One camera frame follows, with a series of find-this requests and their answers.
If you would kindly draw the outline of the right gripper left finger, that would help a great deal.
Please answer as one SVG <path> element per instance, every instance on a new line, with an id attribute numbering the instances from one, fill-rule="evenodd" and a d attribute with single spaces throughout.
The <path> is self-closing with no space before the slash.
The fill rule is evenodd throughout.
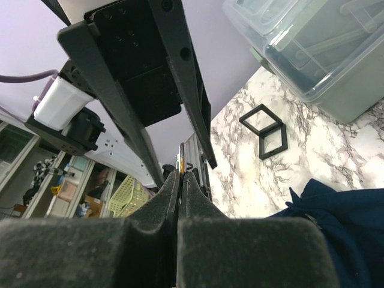
<path id="1" fill-rule="evenodd" d="M 172 287 L 179 173 L 127 218 L 1 221 L 2 287 Z"/>

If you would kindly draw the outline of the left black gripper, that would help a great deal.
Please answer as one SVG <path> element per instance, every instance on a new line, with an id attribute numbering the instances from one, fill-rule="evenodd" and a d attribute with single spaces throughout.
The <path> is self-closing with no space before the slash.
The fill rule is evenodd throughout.
<path id="1" fill-rule="evenodd" d="M 86 9 L 80 18 L 87 24 L 60 30 L 58 42 L 124 137 L 113 148 L 102 144 L 91 157 L 145 186 L 162 186 L 163 173 L 144 126 L 184 107 L 204 159 L 216 168 L 211 104 L 182 1 L 113 1 Z"/>

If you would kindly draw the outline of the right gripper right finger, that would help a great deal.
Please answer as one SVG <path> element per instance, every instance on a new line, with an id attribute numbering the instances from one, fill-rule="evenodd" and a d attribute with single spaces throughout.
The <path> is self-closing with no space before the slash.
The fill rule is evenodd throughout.
<path id="1" fill-rule="evenodd" d="M 182 185 L 178 287 L 338 287 L 318 228 L 302 218 L 225 216 L 199 190 Z"/>

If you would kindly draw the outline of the round colourful brooch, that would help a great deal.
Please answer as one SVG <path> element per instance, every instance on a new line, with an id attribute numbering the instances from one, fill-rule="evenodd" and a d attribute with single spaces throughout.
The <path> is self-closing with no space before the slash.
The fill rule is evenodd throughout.
<path id="1" fill-rule="evenodd" d="M 184 143 L 181 143 L 179 146 L 179 153 L 178 153 L 178 170 L 180 175 L 182 176 L 187 169 L 187 162 L 185 159 L 185 146 Z"/>

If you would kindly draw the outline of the navy blue t-shirt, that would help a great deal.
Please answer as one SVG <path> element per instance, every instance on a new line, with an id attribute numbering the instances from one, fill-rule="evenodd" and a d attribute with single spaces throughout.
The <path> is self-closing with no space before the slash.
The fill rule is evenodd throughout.
<path id="1" fill-rule="evenodd" d="M 337 192 L 311 179 L 275 217 L 312 222 L 326 239 L 341 287 L 383 287 L 383 189 Z"/>

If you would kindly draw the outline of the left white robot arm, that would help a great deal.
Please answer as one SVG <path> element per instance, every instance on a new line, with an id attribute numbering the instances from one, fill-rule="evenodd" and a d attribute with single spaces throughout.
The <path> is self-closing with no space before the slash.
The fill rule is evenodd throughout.
<path id="1" fill-rule="evenodd" d="M 45 5 L 65 24 L 57 36 L 68 56 L 61 76 L 98 100 L 118 129 L 81 105 L 67 136 L 75 154 L 159 187 L 162 164 L 186 159 L 192 133 L 198 160 L 217 166 L 211 105 L 181 1 Z"/>

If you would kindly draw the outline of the yellow perforated plastic basket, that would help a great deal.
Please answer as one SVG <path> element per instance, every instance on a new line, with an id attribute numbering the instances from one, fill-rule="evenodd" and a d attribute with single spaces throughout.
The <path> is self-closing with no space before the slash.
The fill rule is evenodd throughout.
<path id="1" fill-rule="evenodd" d="M 134 177 L 126 176 L 108 201 L 113 218 L 130 216 L 151 198 L 148 190 Z"/>

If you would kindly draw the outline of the background storage shelf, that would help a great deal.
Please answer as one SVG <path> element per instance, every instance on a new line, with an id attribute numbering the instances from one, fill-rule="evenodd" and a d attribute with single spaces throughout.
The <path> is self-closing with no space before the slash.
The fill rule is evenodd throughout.
<path id="1" fill-rule="evenodd" d="M 97 150 L 79 156 L 69 144 L 55 148 L 37 135 L 2 122 L 1 218 L 112 217 L 108 201 L 131 175 L 91 154 L 102 144 L 113 148 L 117 141 L 102 132 Z"/>

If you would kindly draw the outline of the small black open case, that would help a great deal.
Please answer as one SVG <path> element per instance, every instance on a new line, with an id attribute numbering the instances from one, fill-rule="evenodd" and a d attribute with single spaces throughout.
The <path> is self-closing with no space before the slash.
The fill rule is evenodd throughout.
<path id="1" fill-rule="evenodd" d="M 266 126 L 261 130 L 258 130 L 257 128 L 252 126 L 247 121 L 247 119 L 259 112 L 264 112 L 274 121 L 274 123 Z M 285 123 L 275 113 L 273 113 L 269 108 L 267 108 L 264 104 L 260 104 L 257 107 L 253 108 L 252 110 L 250 110 L 249 112 L 247 112 L 246 114 L 242 115 L 239 118 L 239 122 L 243 126 L 245 126 L 248 130 L 250 130 L 252 133 L 254 133 L 259 137 L 259 158 L 261 160 L 266 160 L 288 149 L 287 130 L 286 130 Z M 279 131 L 281 134 L 281 145 L 277 148 L 274 148 L 273 150 L 266 152 L 265 139 L 268 136 L 270 136 L 272 133 L 277 131 Z"/>

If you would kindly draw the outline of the translucent green storage box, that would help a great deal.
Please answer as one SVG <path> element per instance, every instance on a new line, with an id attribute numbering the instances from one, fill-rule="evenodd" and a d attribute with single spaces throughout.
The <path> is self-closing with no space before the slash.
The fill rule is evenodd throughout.
<path id="1" fill-rule="evenodd" d="M 349 123 L 383 98 L 382 1 L 225 1 L 223 10 L 304 103 Z"/>

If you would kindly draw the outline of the aluminium mounting rail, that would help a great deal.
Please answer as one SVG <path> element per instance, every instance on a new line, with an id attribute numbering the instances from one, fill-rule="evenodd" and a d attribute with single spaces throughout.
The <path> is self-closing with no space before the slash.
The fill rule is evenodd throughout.
<path id="1" fill-rule="evenodd" d="M 193 134 L 184 142 L 186 170 L 194 173 L 203 194 L 212 202 L 211 186 L 208 173 L 208 161 L 204 159 L 199 140 Z"/>

